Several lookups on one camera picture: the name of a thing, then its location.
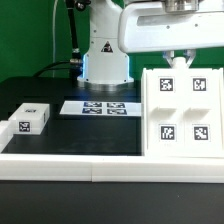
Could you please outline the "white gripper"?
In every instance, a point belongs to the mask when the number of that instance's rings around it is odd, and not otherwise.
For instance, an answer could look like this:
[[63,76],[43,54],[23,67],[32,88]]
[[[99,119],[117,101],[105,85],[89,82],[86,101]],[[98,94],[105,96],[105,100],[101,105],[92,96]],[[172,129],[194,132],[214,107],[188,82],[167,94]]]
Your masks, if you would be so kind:
[[196,11],[168,12],[164,3],[131,3],[119,20],[118,45],[125,53],[186,50],[190,67],[198,48],[224,46],[224,3],[200,3]]

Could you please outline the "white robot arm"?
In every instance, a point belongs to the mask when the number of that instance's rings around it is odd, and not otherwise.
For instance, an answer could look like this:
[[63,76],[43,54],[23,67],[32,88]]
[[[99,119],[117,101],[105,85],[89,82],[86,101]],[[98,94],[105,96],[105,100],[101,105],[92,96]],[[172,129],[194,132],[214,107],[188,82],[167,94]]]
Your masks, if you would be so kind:
[[114,91],[130,86],[130,53],[224,46],[224,0],[92,0],[89,49],[78,84]]

